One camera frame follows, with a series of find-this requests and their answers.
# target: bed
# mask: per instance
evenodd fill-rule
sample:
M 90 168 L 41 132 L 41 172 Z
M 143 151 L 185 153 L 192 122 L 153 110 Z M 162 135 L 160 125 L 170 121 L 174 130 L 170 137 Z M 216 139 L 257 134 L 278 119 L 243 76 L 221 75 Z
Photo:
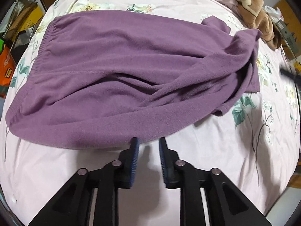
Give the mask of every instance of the bed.
M 35 63 L 47 25 L 57 16 L 100 9 L 127 10 L 194 23 L 209 16 L 226 22 L 231 35 L 244 30 L 235 0 L 56 0 L 18 63 L 0 122 L 0 199 L 28 225 L 59 188 L 82 167 L 95 170 L 121 150 L 72 150 L 43 146 L 10 133 L 5 114 Z M 300 149 L 300 117 L 294 83 L 279 75 L 289 68 L 282 48 L 259 40 L 260 92 L 244 94 L 222 117 L 208 115 L 168 136 L 170 149 L 196 168 L 220 168 L 266 214 L 293 174 Z M 158 140 L 140 146 L 134 187 L 119 194 L 120 225 L 179 225 L 179 191 L 164 187 Z

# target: orange package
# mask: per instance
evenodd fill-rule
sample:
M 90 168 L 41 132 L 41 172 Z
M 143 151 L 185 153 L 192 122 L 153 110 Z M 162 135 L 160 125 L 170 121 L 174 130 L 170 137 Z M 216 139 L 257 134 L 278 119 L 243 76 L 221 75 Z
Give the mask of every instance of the orange package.
M 16 69 L 16 63 L 11 56 L 9 48 L 4 45 L 0 55 L 0 97 L 5 98 L 9 84 Z

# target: white plastic bag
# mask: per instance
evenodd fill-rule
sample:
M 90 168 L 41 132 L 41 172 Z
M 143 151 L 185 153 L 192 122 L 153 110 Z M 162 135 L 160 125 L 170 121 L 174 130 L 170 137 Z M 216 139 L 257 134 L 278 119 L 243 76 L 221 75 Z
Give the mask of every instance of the white plastic bag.
M 279 20 L 284 21 L 284 18 L 282 16 L 282 13 L 279 8 L 275 10 L 274 8 L 270 6 L 264 7 L 265 12 L 270 16 L 270 18 L 274 21 L 274 23 L 278 22 Z

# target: fabric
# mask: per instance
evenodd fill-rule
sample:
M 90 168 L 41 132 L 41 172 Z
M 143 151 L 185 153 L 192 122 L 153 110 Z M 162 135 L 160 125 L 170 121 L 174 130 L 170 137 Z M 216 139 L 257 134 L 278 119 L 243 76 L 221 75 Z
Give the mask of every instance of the fabric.
M 223 115 L 245 91 L 259 91 L 261 32 L 229 33 L 213 16 L 201 25 L 126 11 L 58 17 L 6 114 L 8 127 L 35 143 L 104 148 Z
M 57 16 L 100 9 L 134 10 L 198 24 L 215 16 L 231 28 L 232 36 L 247 29 L 240 16 L 215 0 L 56 0 L 18 63 L 0 121 L 0 184 L 11 212 L 24 225 L 79 168 L 99 169 L 127 148 L 74 150 L 44 146 L 16 137 L 5 122 L 8 108 L 37 63 L 48 24 Z M 196 168 L 220 168 L 266 214 L 295 170 L 300 119 L 295 86 L 279 75 L 279 67 L 288 67 L 281 48 L 272 51 L 260 39 L 256 63 L 260 92 L 243 94 L 225 115 L 208 115 L 167 136 L 167 143 Z M 141 144 L 134 186 L 119 190 L 119 224 L 179 225 L 179 202 L 180 192 L 164 186 L 158 140 Z
M 271 49 L 281 45 L 281 35 L 270 17 L 263 10 L 263 0 L 237 0 L 237 9 L 248 28 L 257 28 L 262 32 L 262 39 Z

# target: screw head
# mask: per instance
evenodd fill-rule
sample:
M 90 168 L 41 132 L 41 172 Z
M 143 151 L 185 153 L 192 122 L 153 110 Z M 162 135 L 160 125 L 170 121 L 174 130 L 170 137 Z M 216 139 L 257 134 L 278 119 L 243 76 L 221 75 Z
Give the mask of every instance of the screw head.
M 87 173 L 87 169 L 85 169 L 85 168 L 81 168 L 77 171 L 77 174 L 81 175 L 81 176 L 85 175 L 86 173 Z
M 183 161 L 183 160 L 177 160 L 176 161 L 176 165 L 177 166 L 179 166 L 179 167 L 182 167 L 182 166 L 184 166 L 186 163 L 185 163 L 185 161 Z
M 212 169 L 211 169 L 211 172 L 212 172 L 214 175 L 220 175 L 220 174 L 221 174 L 221 170 L 219 170 L 218 168 L 212 168 Z
M 120 160 L 115 160 L 115 161 L 112 161 L 112 165 L 114 167 L 118 167 L 118 166 L 121 166 L 122 162 Z

